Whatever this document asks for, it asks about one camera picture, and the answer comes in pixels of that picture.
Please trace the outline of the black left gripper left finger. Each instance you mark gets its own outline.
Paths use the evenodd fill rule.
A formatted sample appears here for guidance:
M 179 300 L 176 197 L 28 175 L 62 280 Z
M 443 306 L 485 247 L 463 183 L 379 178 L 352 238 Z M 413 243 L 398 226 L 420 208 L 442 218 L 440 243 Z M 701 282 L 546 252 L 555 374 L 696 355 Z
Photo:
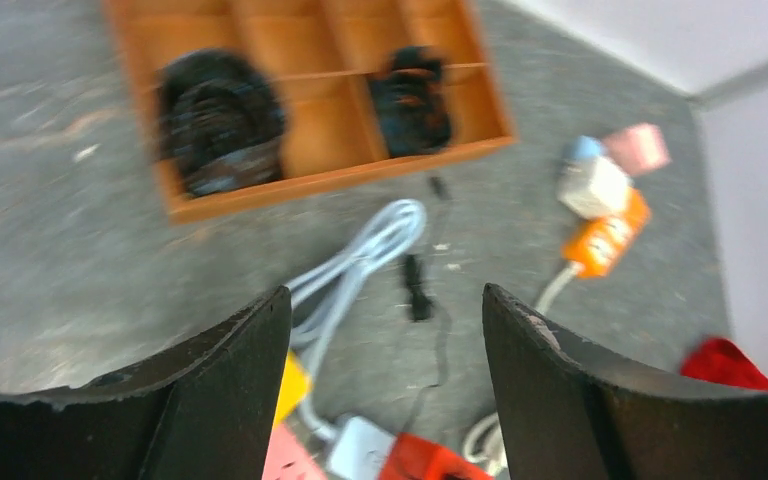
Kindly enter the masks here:
M 0 479 L 257 479 L 292 326 L 278 287 L 85 386 L 0 394 Z

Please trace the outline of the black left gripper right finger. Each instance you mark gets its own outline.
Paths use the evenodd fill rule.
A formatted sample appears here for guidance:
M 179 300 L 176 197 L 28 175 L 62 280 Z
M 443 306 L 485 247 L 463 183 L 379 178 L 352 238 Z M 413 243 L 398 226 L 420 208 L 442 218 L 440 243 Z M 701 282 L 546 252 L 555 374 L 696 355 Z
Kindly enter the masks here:
M 487 284 L 485 348 L 513 479 L 768 479 L 768 392 L 627 358 Z

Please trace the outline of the yellow cube socket adapter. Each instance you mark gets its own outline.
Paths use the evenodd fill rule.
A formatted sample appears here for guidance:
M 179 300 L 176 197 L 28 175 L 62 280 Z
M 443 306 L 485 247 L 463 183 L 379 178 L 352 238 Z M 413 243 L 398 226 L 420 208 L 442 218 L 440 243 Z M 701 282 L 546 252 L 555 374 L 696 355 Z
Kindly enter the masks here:
M 279 426 L 306 398 L 312 381 L 299 357 L 290 350 L 287 353 L 279 394 L 275 406 L 273 427 Z

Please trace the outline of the red cube socket adapter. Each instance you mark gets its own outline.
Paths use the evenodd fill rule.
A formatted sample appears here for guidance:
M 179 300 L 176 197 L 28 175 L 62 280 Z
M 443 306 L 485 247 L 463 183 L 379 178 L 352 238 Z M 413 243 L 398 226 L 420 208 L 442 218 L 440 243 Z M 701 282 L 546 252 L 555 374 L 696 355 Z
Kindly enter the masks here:
M 401 433 L 396 437 L 378 479 L 492 480 L 492 477 L 443 445 Z

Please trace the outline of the light blue power strip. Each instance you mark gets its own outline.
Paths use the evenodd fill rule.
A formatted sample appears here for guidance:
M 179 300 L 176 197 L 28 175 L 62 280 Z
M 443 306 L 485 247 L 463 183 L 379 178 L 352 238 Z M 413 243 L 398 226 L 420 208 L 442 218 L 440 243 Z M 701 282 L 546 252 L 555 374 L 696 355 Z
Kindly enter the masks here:
M 376 480 L 395 444 L 396 436 L 359 415 L 343 415 L 328 449 L 325 470 L 340 479 Z

